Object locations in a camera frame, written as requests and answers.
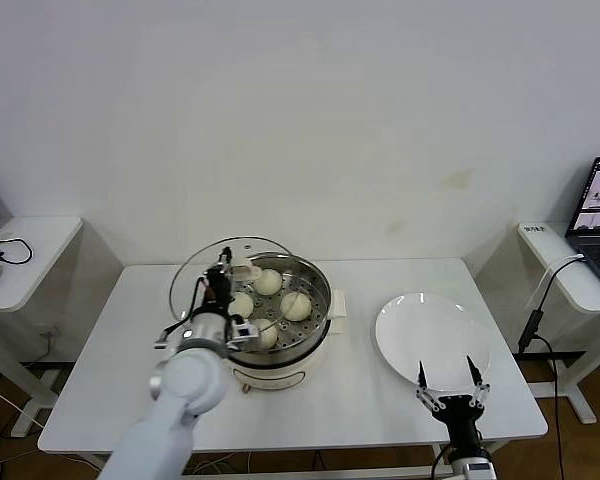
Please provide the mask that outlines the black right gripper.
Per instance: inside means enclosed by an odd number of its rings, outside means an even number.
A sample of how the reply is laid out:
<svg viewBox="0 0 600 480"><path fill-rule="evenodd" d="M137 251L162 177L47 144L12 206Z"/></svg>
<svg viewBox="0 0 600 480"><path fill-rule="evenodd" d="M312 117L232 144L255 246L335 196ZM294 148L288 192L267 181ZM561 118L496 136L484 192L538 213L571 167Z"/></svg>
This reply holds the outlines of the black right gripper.
<svg viewBox="0 0 600 480"><path fill-rule="evenodd" d="M485 383L479 368L469 355L466 356L474 392L471 395L450 395L437 398L428 388L426 373L419 362L416 397L432 413L437 421L446 426L451 446L461 453L477 453L482 450L476 422L484 413L491 386Z"/></svg>

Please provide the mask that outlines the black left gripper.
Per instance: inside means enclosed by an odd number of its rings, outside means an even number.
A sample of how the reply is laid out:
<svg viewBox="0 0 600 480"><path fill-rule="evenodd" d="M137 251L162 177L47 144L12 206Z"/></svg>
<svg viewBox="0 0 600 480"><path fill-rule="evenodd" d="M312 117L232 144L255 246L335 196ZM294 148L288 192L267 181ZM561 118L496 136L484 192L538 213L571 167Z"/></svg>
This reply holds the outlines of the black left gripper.
<svg viewBox="0 0 600 480"><path fill-rule="evenodd" d="M211 267L205 272L207 286L203 296L202 309L207 312L227 313L233 300L232 280L227 273L231 270L232 250L225 246L218 258L221 267Z"/></svg>

